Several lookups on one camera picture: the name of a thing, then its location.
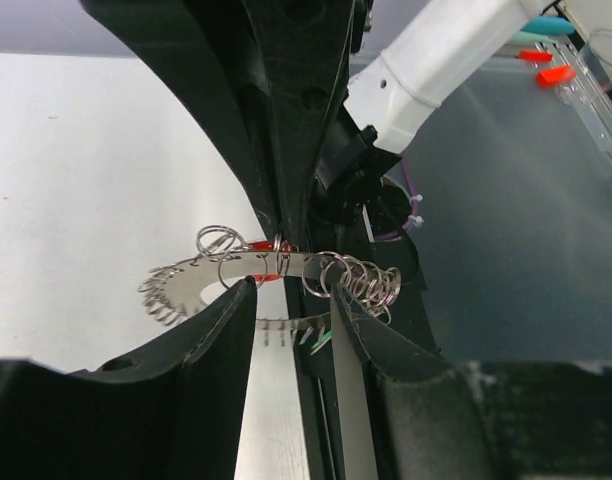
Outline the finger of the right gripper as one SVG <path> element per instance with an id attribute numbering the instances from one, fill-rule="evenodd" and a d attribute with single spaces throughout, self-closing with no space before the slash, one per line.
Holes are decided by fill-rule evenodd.
<path id="1" fill-rule="evenodd" d="M 311 182 L 347 60 L 353 1 L 246 1 L 269 98 L 271 198 L 279 231 L 306 238 Z"/>
<path id="2" fill-rule="evenodd" d="M 166 85 L 280 231 L 264 69 L 240 1 L 85 1 L 83 9 Z"/>

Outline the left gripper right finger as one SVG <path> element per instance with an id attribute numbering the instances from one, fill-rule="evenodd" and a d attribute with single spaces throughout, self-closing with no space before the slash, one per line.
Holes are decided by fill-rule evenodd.
<path id="1" fill-rule="evenodd" d="M 612 363 L 451 364 L 330 298 L 348 479 L 612 479 Z"/>

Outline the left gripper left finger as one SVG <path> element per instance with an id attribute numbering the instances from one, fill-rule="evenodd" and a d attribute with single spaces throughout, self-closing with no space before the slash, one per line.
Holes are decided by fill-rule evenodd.
<path id="1" fill-rule="evenodd" d="M 94 371 L 0 360 L 0 479 L 231 479 L 257 290 L 205 310 Z"/>

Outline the metal keyring disc with rings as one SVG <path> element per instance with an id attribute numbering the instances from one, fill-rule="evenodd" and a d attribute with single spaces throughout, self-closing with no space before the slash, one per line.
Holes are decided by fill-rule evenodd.
<path id="1" fill-rule="evenodd" d="M 142 305 L 157 323 L 176 326 L 206 309 L 236 281 L 250 277 L 255 287 L 265 291 L 262 299 L 268 302 L 256 318 L 256 328 L 264 332 L 265 339 L 277 331 L 282 340 L 314 344 L 325 331 L 331 331 L 330 314 L 322 310 L 290 314 L 286 307 L 270 300 L 271 294 L 285 291 L 282 283 L 294 280 L 299 293 L 316 300 L 328 300 L 333 287 L 341 285 L 367 313 L 386 324 L 390 322 L 390 307 L 402 287 L 398 268 L 383 269 L 333 251 L 282 252 L 281 240 L 277 236 L 270 241 L 275 250 L 265 252 L 264 262 L 263 252 L 251 250 L 249 244 L 253 241 L 246 240 L 237 230 L 218 224 L 205 226 L 197 232 L 194 255 L 149 271 L 138 288 Z M 253 276 L 262 274 L 265 265 L 284 278 L 258 287 Z"/>

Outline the red tag key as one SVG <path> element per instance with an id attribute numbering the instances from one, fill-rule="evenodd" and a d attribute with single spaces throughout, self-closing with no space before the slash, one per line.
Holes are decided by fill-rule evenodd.
<path id="1" fill-rule="evenodd" d="M 271 252 L 275 250 L 274 243 L 268 240 L 256 240 L 249 244 L 251 250 L 262 251 L 261 259 L 264 262 L 267 262 L 267 255 L 265 252 Z M 282 252 L 293 252 L 296 251 L 296 248 L 290 245 L 288 242 L 281 240 L 279 244 L 279 250 Z M 264 272 L 262 274 L 256 274 L 253 276 L 255 279 L 257 286 L 260 287 L 266 282 L 273 282 L 277 280 L 282 280 L 284 278 L 283 275 L 279 273 L 272 273 L 270 267 L 265 265 Z"/>

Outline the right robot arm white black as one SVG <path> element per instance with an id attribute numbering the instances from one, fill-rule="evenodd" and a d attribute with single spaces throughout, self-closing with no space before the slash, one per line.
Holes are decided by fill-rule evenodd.
<path id="1" fill-rule="evenodd" d="M 346 116 L 398 154 L 541 1 L 431 1 L 357 74 L 368 1 L 86 1 L 171 91 L 243 187 L 265 235 L 306 240 L 318 163 Z"/>

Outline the green key tag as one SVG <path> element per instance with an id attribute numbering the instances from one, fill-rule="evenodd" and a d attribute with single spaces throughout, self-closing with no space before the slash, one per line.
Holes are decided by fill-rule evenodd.
<path id="1" fill-rule="evenodd" d="M 325 331 L 323 335 L 312 345 L 311 347 L 311 355 L 315 355 L 319 351 L 321 351 L 331 340 L 331 331 Z"/>

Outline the red plastic parts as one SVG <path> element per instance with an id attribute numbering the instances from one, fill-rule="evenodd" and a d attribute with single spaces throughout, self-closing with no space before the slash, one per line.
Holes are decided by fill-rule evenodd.
<path id="1" fill-rule="evenodd" d="M 535 82 L 542 89 L 564 85 L 576 77 L 576 71 L 570 65 L 553 66 L 554 55 L 550 52 L 523 49 L 517 58 L 539 67 Z"/>

